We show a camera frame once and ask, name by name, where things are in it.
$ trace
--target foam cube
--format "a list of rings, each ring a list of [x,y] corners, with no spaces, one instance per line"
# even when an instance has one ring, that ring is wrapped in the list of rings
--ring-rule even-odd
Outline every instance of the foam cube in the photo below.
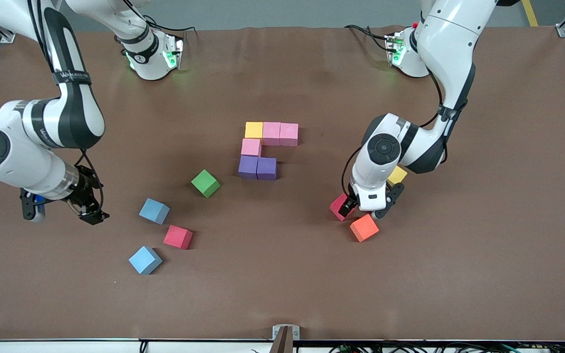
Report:
[[[239,161],[239,176],[242,179],[256,179],[257,165],[257,156],[241,156],[241,160]]]
[[[260,157],[256,167],[256,177],[259,180],[276,180],[276,159]]]
[[[260,157],[260,139],[243,139],[241,155]]]
[[[130,264],[140,275],[149,275],[162,262],[161,257],[149,246],[143,246],[130,257]]]
[[[193,186],[197,188],[207,199],[220,187],[219,181],[213,178],[206,169],[202,170],[200,174],[191,181],[191,184],[193,184]]]
[[[298,145],[298,124],[281,123],[281,146]]]
[[[352,214],[352,212],[357,207],[355,206],[354,208],[352,208],[352,210],[350,210],[350,212],[347,215],[342,215],[341,213],[339,213],[339,210],[341,210],[341,206],[343,206],[343,204],[346,203],[347,200],[348,200],[348,196],[346,194],[341,194],[335,201],[333,201],[333,203],[330,204],[330,212],[332,212],[334,216],[337,217],[337,219],[339,219],[340,221],[346,219],[346,217]]]
[[[139,215],[144,219],[149,219],[153,223],[163,224],[169,210],[170,209],[164,204],[152,199],[147,199]]]
[[[169,230],[167,231],[167,235],[165,235],[163,243],[175,246],[182,250],[187,250],[189,248],[189,243],[191,243],[191,237],[193,237],[193,232],[184,228],[169,226]]]
[[[406,176],[407,176],[407,172],[401,167],[396,166],[394,171],[387,178],[387,182],[389,183],[390,186],[393,187],[397,183],[402,183],[402,180]]]
[[[248,121],[245,123],[245,138],[247,139],[262,139],[263,138],[263,123],[254,123]]]
[[[374,219],[372,219],[372,216],[369,214],[352,222],[350,229],[352,230],[352,233],[355,234],[355,237],[357,237],[359,243],[379,232],[379,228],[376,226]]]
[[[263,145],[281,145],[281,123],[263,123]]]

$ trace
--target floor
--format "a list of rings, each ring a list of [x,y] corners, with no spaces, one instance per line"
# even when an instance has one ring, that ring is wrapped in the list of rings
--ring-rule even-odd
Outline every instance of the floor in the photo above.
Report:
[[[565,0],[531,0],[540,26],[554,25],[565,16]],[[197,29],[304,26],[343,27],[349,24],[382,27],[408,25],[419,19],[419,4],[411,0],[238,0],[232,6],[219,0],[154,0],[141,12],[164,26]],[[63,2],[61,11],[76,31],[105,31],[106,27],[74,13]],[[529,26],[522,3],[499,7],[488,26]]]

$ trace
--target blue cube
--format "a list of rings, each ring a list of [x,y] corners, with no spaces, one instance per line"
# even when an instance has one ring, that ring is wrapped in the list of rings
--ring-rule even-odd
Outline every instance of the blue cube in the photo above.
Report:
[[[130,257],[130,264],[140,275],[149,275],[162,262],[161,257],[149,246],[143,246]]]
[[[148,199],[145,201],[141,212],[139,215],[144,219],[149,219],[150,221],[158,224],[163,224],[164,219],[169,213],[169,208],[158,201],[153,201]]]

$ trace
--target yellow cube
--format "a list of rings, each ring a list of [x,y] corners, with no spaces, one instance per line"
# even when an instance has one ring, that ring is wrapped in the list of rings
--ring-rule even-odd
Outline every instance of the yellow cube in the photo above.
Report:
[[[407,172],[401,167],[396,166],[392,174],[387,178],[387,182],[391,187],[393,187],[397,183],[402,183],[404,177],[407,176]]]
[[[263,138],[263,123],[253,123],[248,121],[245,123],[245,138],[247,139],[262,139]]]

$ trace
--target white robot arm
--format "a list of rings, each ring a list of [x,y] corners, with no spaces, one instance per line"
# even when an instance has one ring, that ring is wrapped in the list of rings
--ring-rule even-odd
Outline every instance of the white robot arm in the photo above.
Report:
[[[158,80],[179,67],[182,38],[152,29],[135,9],[150,0],[66,0],[76,13],[108,27],[126,49],[130,67],[140,78]]]
[[[424,129],[394,114],[375,118],[361,143],[350,177],[349,209],[373,211],[382,218],[391,206],[387,177],[398,163],[416,174],[432,172],[446,157],[455,127],[475,76],[472,53],[496,0],[421,0],[416,29],[409,27],[391,54],[392,64],[409,76],[430,73],[444,87],[435,123]]]
[[[79,148],[85,156],[104,132],[69,22],[49,0],[0,0],[0,25],[40,43],[60,89],[59,98],[11,101],[0,108],[0,181],[22,189],[29,221],[44,217],[45,203],[62,200],[83,221],[100,223],[108,214],[94,197],[93,189],[101,192],[97,174],[52,152]]]

